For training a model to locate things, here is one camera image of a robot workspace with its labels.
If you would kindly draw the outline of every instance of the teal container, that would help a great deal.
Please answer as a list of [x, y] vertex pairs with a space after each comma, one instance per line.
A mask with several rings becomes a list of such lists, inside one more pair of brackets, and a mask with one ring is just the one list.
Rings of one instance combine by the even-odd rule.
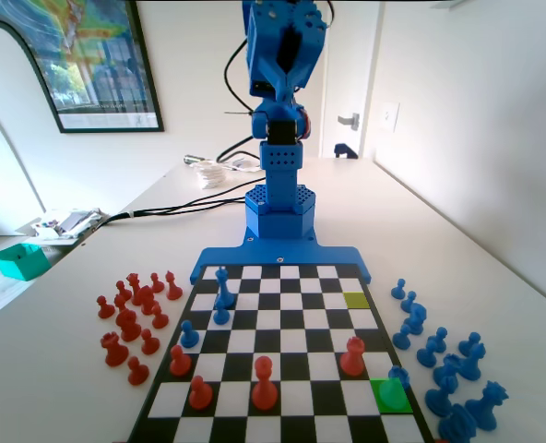
[[11, 279], [29, 281], [50, 267], [48, 258], [37, 245], [19, 243], [0, 251], [0, 271]]

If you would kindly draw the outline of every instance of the white table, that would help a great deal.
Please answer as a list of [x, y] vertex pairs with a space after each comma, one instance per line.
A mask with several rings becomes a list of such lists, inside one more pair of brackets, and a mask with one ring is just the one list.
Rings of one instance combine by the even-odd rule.
[[[255, 178], [238, 173], [229, 183]], [[398, 278], [407, 280], [428, 312], [425, 332], [398, 351], [429, 427], [437, 418], [423, 396], [435, 387], [431, 370], [416, 350], [437, 327], [449, 330], [449, 352], [478, 331], [487, 355], [482, 378], [459, 378], [452, 396], [480, 398], [486, 380], [500, 382], [510, 396], [495, 408], [499, 427], [478, 431], [477, 442], [546, 442], [546, 299], [479, 248], [458, 229], [368, 161], [312, 160], [300, 172], [317, 194], [315, 228], [321, 245], [359, 247], [372, 273], [372, 295], [390, 334], [405, 314], [390, 295]], [[250, 187], [235, 191], [243, 195]], [[175, 167], [129, 209], [171, 206], [213, 194], [200, 190], [194, 173]], [[239, 245], [242, 205], [175, 217], [117, 221], [91, 236], [17, 300], [0, 311], [0, 443], [108, 443], [126, 441], [150, 380], [133, 388], [126, 365], [111, 369], [100, 346], [112, 320], [97, 317], [95, 299], [110, 300], [115, 282], [137, 272], [174, 272], [185, 297], [161, 304], [169, 327], [156, 335], [162, 347], [144, 357], [151, 377], [191, 291], [188, 277], [207, 246]], [[149, 318], [141, 319], [142, 326]], [[141, 339], [134, 343], [139, 346]]]

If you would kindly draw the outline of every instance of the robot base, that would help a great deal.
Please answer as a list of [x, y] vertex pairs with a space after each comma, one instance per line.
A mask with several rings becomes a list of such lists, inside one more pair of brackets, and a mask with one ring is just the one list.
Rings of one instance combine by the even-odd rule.
[[336, 265], [359, 266], [366, 283], [372, 281], [369, 270], [357, 248], [352, 246], [321, 246], [316, 242], [314, 228], [296, 239], [258, 238], [246, 228], [243, 244], [237, 247], [208, 247], [201, 252], [191, 273], [195, 284], [204, 266], [217, 265]]

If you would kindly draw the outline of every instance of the framed poster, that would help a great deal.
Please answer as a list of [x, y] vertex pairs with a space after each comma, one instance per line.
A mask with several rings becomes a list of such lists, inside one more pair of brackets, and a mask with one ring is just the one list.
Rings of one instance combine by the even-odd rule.
[[136, 2], [0, 0], [0, 28], [23, 47], [60, 132], [160, 132]]

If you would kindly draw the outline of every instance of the checkered board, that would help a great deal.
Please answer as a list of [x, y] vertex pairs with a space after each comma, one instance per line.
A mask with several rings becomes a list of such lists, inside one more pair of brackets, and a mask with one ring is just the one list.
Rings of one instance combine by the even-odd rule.
[[[207, 267], [180, 319], [191, 320], [200, 336], [184, 348], [191, 370], [171, 375], [167, 351], [128, 443], [433, 441], [410, 389], [412, 413], [378, 411], [370, 378], [386, 378], [400, 362], [356, 265], [226, 269], [228, 288], [238, 294], [230, 320], [213, 321], [217, 267]], [[180, 334], [179, 323], [168, 349]], [[355, 335], [365, 343], [360, 377], [347, 376], [338, 364]], [[271, 381], [279, 390], [266, 412], [250, 400], [261, 355], [272, 360]], [[204, 411], [188, 403], [195, 375], [213, 388]]]

